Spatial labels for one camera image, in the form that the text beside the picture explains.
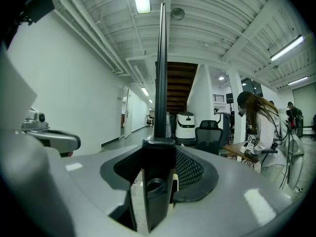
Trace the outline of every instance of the black chair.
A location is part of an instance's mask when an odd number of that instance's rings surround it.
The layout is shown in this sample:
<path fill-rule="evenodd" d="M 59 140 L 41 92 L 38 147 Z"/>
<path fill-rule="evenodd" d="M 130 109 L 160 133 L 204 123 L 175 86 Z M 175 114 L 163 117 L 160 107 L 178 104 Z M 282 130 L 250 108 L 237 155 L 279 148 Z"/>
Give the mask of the black chair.
<path fill-rule="evenodd" d="M 220 142 L 223 130 L 220 128 L 196 128 L 196 149 L 219 155 Z"/>
<path fill-rule="evenodd" d="M 201 129 L 212 129 L 212 128 L 218 128 L 218 124 L 217 124 L 217 121 L 215 120 L 202 120 L 199 127 Z"/>

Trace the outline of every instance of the railing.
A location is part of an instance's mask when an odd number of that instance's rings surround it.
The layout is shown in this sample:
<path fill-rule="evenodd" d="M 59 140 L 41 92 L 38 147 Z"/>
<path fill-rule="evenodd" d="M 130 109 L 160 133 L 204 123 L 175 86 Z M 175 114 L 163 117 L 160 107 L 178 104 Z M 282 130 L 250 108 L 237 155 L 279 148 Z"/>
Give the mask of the railing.
<path fill-rule="evenodd" d="M 225 102 L 224 101 L 224 95 L 216 95 L 216 94 L 213 94 L 213 101 L 215 102 Z"/>

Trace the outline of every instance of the door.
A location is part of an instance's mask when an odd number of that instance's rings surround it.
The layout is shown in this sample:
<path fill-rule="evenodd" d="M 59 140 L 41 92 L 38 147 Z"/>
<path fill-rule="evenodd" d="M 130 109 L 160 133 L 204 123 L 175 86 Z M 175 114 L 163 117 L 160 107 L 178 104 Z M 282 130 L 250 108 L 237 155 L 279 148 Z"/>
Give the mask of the door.
<path fill-rule="evenodd" d="M 126 99 L 126 111 L 125 111 L 125 138 L 127 138 L 132 132 L 132 112 L 133 112 L 133 99 L 131 97 L 131 92 L 127 90 Z"/>

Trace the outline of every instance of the black pole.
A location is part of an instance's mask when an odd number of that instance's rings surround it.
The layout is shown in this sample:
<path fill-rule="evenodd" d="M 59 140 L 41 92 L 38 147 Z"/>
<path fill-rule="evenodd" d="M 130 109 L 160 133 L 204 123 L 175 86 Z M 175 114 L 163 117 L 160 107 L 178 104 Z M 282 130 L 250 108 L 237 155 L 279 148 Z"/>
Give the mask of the black pole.
<path fill-rule="evenodd" d="M 167 115 L 167 31 L 165 3 L 161 4 L 157 64 L 154 137 L 165 138 Z"/>

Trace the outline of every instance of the long hair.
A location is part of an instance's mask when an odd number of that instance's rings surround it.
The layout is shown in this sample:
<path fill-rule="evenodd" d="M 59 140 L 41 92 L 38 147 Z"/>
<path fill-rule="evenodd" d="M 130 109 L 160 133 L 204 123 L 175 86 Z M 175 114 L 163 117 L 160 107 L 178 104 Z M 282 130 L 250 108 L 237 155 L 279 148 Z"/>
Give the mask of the long hair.
<path fill-rule="evenodd" d="M 278 114 L 277 108 L 271 104 L 268 100 L 264 99 L 263 97 L 256 96 L 255 94 L 251 93 L 247 96 L 245 101 L 245 107 L 247 109 L 248 119 L 252 129 L 257 129 L 257 114 L 261 112 L 267 119 L 272 121 L 271 113 L 268 110 L 274 111 Z"/>

